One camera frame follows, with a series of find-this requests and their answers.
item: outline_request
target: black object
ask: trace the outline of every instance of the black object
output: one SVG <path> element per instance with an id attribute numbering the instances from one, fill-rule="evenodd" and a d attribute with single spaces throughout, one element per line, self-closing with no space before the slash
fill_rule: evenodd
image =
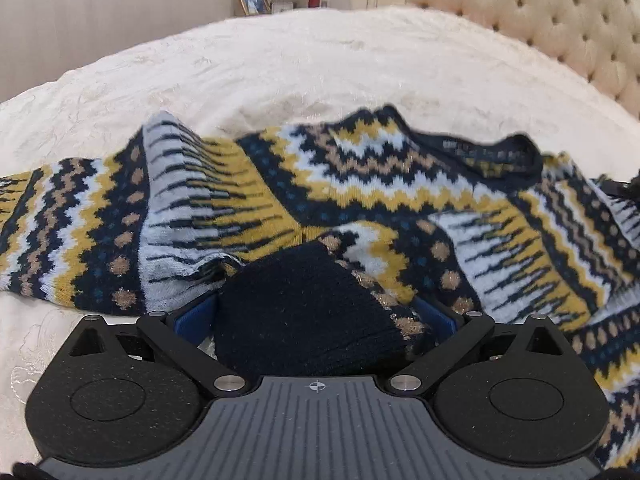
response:
<path id="1" fill-rule="evenodd" d="M 86 316 L 27 402 L 44 459 L 17 464 L 14 476 L 587 480 L 600 471 L 589 455 L 606 400 L 545 317 L 511 326 L 452 315 L 454 335 L 389 378 L 248 384 L 187 342 L 194 325 L 210 330 L 202 320 L 215 300 L 135 325 Z"/>

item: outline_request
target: black circular housing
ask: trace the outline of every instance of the black circular housing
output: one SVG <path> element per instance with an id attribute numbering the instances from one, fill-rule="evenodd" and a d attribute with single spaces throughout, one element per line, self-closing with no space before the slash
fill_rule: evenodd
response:
<path id="1" fill-rule="evenodd" d="M 438 420 L 455 440 L 490 459 L 564 462 L 590 450 L 608 418 L 602 392 L 578 364 L 518 352 L 466 366 L 438 388 Z"/>
<path id="2" fill-rule="evenodd" d="M 173 368 L 109 353 L 66 358 L 27 403 L 41 455 L 123 465 L 170 447 L 200 413 L 194 383 Z"/>

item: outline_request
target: gray ribbed plate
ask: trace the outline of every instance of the gray ribbed plate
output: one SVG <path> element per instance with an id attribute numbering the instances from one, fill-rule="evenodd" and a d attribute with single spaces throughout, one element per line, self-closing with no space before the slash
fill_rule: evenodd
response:
<path id="1" fill-rule="evenodd" d="M 369 377 L 265 378 L 220 399 L 183 442 L 139 464 L 91 469 L 40 464 L 60 480 L 586 480 L 587 458 L 516 468 L 449 440 L 417 399 L 381 392 Z"/>

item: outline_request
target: white bedspread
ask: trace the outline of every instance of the white bedspread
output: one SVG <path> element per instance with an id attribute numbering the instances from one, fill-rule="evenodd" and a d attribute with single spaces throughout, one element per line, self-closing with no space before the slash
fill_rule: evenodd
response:
<path id="1" fill-rule="evenodd" d="M 113 152 L 162 108 L 202 136 L 237 136 L 386 102 L 423 130 L 524 130 L 587 176 L 640 168 L 640 123 L 566 67 L 462 18 L 390 8 L 229 20 L 68 72 L 0 104 L 0 173 Z M 81 316 L 0 293 L 0 471 L 36 459 L 24 403 Z"/>

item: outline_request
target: crosshair symbol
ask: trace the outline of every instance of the crosshair symbol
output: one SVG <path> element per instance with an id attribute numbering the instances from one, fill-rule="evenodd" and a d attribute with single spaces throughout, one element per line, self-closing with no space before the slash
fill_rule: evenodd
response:
<path id="1" fill-rule="evenodd" d="M 318 393 L 327 388 L 328 384 L 321 383 L 320 381 L 314 381 L 309 385 L 309 387 L 315 391 L 315 393 Z"/>

